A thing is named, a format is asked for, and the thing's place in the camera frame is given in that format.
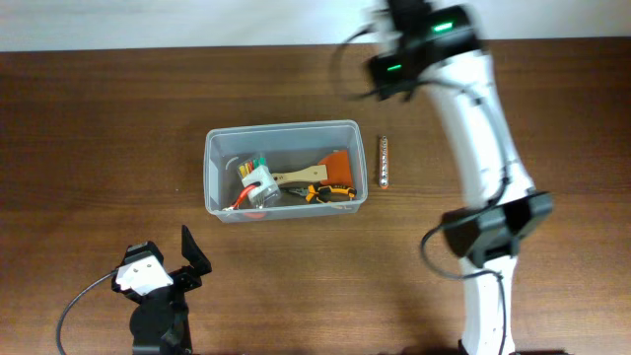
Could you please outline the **red handled cutters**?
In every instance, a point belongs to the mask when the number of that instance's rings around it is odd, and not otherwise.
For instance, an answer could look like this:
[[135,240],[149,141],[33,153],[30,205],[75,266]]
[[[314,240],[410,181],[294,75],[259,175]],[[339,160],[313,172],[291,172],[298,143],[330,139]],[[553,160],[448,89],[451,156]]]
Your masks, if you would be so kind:
[[253,182],[247,185],[239,194],[237,199],[228,207],[224,208],[229,219],[248,219],[248,220],[262,220],[266,214],[264,212],[245,212],[243,214],[237,214],[241,205],[248,199],[248,194],[260,187],[259,182]]

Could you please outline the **screwdriver bit set case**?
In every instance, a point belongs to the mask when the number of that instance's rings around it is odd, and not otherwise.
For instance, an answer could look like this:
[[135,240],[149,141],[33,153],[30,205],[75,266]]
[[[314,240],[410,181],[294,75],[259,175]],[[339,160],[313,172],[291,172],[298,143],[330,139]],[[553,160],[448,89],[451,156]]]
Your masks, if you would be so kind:
[[253,208],[272,206],[280,198],[280,188],[269,171],[267,160],[259,155],[241,162],[238,174],[245,197]]

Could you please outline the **socket bit rail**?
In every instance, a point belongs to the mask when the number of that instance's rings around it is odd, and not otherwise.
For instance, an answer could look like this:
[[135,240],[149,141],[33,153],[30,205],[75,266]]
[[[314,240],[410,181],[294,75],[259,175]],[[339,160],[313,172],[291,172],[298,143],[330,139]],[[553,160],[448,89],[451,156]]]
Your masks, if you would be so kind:
[[389,187],[389,167],[388,167],[388,140],[385,135],[380,137],[380,177],[379,185],[382,189]]

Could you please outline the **wooden handled orange scraper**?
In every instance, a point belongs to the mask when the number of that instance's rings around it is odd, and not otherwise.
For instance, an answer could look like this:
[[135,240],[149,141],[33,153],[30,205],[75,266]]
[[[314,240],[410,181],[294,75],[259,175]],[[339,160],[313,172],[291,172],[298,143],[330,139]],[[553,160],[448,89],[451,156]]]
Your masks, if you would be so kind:
[[309,182],[323,185],[354,186],[351,165],[346,150],[328,154],[316,165],[296,172],[275,173],[272,177],[279,185]]

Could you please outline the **clear plastic container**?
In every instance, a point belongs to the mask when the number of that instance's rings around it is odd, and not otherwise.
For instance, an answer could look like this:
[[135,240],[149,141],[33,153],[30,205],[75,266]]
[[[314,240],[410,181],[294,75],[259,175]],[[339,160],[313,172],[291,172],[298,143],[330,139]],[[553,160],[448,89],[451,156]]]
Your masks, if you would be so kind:
[[[243,185],[239,165],[256,157],[265,159],[272,173],[292,173],[319,163],[330,153],[345,151],[357,196],[350,201],[310,204],[295,194],[282,192],[262,208],[246,201],[228,207]],[[258,222],[351,214],[368,197],[368,170],[363,140],[353,120],[325,120],[213,129],[206,135],[203,185],[205,208],[223,223]]]

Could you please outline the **orange black long-nose pliers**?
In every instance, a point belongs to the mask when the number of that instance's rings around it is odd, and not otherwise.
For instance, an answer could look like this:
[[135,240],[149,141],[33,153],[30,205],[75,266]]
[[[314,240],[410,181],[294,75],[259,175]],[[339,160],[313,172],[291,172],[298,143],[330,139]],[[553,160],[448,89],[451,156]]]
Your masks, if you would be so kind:
[[357,190],[346,185],[311,184],[308,187],[287,187],[284,192],[304,198],[310,204],[344,202],[354,200]]

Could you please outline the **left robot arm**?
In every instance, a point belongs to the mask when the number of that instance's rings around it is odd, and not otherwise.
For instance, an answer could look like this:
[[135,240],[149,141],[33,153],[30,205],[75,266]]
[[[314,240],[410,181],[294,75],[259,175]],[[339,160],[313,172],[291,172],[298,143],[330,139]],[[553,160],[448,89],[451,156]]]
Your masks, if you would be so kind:
[[188,264],[168,272],[157,245],[130,246],[114,271],[111,290],[137,304],[129,329],[132,352],[176,355],[193,352],[185,294],[202,286],[212,265],[186,226],[181,227],[181,255]]

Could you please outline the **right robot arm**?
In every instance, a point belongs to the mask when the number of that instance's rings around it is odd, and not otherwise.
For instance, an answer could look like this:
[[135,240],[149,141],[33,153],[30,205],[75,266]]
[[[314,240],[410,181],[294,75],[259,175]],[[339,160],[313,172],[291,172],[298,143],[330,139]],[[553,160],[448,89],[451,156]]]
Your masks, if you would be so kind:
[[375,11],[382,51],[367,67],[376,96],[425,88],[460,176],[464,207],[421,240],[436,274],[464,286],[461,354],[514,354],[512,284],[521,243],[551,213],[520,158],[497,93],[491,53],[462,5],[387,0]]

